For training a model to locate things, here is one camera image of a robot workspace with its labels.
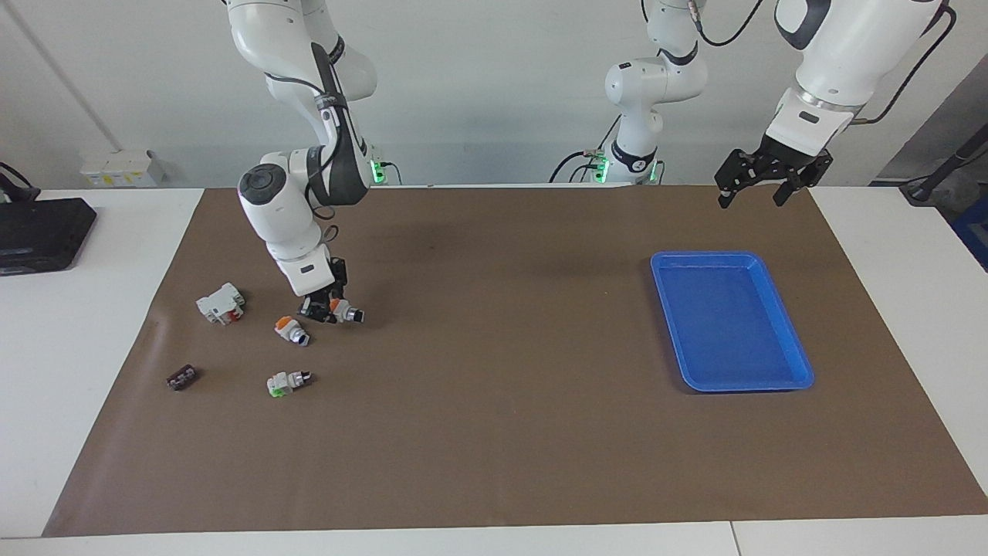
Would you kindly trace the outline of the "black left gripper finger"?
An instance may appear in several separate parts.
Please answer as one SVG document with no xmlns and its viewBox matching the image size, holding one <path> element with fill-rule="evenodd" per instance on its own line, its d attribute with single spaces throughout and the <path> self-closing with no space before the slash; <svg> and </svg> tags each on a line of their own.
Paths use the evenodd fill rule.
<svg viewBox="0 0 988 556">
<path fill-rule="evenodd" d="M 820 154 L 805 168 L 797 169 L 793 165 L 783 165 L 783 182 L 781 182 L 773 201 L 777 207 L 783 207 L 797 191 L 816 186 L 833 162 L 830 154 Z"/>
<path fill-rule="evenodd" d="M 760 159 L 758 151 L 748 154 L 742 149 L 734 149 L 727 155 L 720 168 L 714 173 L 714 181 L 719 187 L 721 209 L 729 208 L 734 198 L 742 190 L 762 182 L 761 173 L 756 169 L 756 163 Z"/>
</svg>

